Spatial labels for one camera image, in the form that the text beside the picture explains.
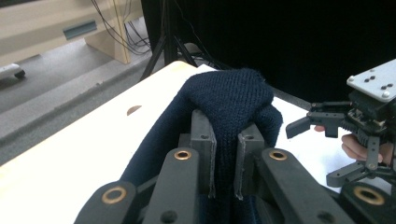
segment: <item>knit fabric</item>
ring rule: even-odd
[[[190,77],[153,125],[125,169],[121,180],[139,186],[161,171],[163,160],[177,147],[191,125],[191,113],[202,110],[217,140],[216,198],[201,200],[203,223],[260,223],[254,202],[233,196],[237,135],[255,122],[266,143],[274,147],[282,123],[271,105],[274,95],[262,75],[252,69],[202,73]]]

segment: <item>white table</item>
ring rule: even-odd
[[[211,68],[171,63],[1,166],[0,223],[73,223],[98,188],[120,178],[183,83],[206,70]],[[323,133],[311,131],[288,140],[285,126],[306,111],[278,98],[273,104],[284,119],[276,147],[292,152],[320,184],[325,185],[327,173],[353,162],[339,139]],[[127,116],[135,105],[142,106]]]

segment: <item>human hand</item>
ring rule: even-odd
[[[323,126],[315,126],[315,131],[323,132],[325,128]],[[363,147],[357,137],[354,134],[346,134],[341,137],[343,144],[341,148],[345,151],[348,157],[358,160],[365,161],[367,159],[367,148]],[[393,144],[386,143],[379,147],[378,162],[384,162],[386,165],[390,165],[393,153]]]

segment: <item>tripod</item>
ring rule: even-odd
[[[161,5],[161,37],[152,53],[143,76],[140,78],[140,81],[146,77],[149,77],[162,52],[165,60],[165,66],[177,60],[177,49],[180,50],[187,63],[195,67],[197,66],[195,60],[191,57],[189,51],[186,49],[181,39],[177,35],[177,28],[174,25],[176,23],[176,17],[172,10],[174,8],[172,0],[162,0]]]

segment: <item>gray floor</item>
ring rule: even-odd
[[[143,19],[134,25],[147,37]],[[79,40],[18,62],[25,79],[0,79],[0,165],[136,84],[151,52],[131,56],[123,64]]]

